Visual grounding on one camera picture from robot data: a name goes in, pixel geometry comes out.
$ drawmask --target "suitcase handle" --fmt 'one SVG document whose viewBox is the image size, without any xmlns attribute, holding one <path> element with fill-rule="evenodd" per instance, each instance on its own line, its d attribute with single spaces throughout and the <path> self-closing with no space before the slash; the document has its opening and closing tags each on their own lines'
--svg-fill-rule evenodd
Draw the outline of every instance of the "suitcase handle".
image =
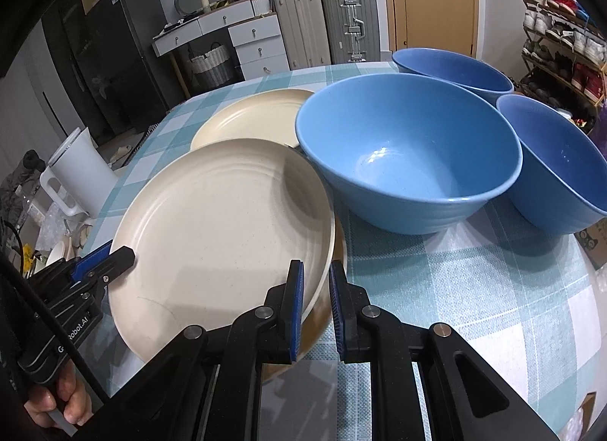
<svg viewBox="0 0 607 441">
<path fill-rule="evenodd" d="M 362 20 L 359 19 L 354 19 L 354 21 L 360 25 L 360 36 L 359 39 L 364 39 L 366 36 L 366 32 L 365 32 L 365 22 L 363 22 Z"/>
</svg>

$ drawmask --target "gray suitcase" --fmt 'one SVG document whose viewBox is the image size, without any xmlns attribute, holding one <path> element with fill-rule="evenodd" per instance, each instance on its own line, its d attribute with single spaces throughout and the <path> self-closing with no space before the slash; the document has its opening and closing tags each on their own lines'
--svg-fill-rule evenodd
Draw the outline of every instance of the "gray suitcase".
<svg viewBox="0 0 607 441">
<path fill-rule="evenodd" d="M 291 70 L 331 64 L 321 0 L 274 0 Z"/>
<path fill-rule="evenodd" d="M 380 61 L 377 0 L 322 0 L 333 64 Z"/>
</svg>

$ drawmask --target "human hand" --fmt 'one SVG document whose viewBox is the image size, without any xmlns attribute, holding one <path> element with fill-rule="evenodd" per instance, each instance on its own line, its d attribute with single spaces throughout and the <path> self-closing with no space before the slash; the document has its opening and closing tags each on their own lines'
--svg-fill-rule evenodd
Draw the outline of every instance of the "human hand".
<svg viewBox="0 0 607 441">
<path fill-rule="evenodd" d="M 63 415 L 70 424 L 82 426 L 93 416 L 90 396 L 83 381 L 76 376 L 72 361 L 65 365 L 57 379 L 57 396 L 66 402 Z M 31 388 L 25 410 L 36 424 L 44 428 L 59 427 L 47 415 L 56 408 L 57 403 L 49 390 L 40 385 Z"/>
</svg>

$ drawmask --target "kettle handle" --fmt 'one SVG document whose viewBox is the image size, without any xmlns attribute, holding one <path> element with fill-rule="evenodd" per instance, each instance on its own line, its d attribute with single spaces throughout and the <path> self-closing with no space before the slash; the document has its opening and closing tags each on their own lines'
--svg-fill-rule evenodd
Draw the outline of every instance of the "kettle handle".
<svg viewBox="0 0 607 441">
<path fill-rule="evenodd" d="M 59 193 L 57 193 L 49 184 L 51 179 L 55 179 L 53 172 L 47 167 L 42 174 L 40 174 L 40 186 L 46 191 L 51 199 L 59 205 L 61 211 L 68 217 L 73 217 L 77 213 L 84 213 L 84 210 L 76 203 L 73 208 L 68 207 L 66 203 L 61 199 Z"/>
</svg>

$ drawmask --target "black refrigerator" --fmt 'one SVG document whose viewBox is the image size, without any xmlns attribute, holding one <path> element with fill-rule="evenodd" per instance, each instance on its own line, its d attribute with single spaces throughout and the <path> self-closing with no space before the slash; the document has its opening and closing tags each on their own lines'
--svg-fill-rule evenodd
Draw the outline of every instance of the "black refrigerator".
<svg viewBox="0 0 607 441">
<path fill-rule="evenodd" d="M 86 16 L 98 66 L 95 84 L 111 93 L 138 132 L 185 99 L 168 55 L 157 57 L 152 49 L 165 25 L 160 0 L 99 0 Z"/>
</svg>

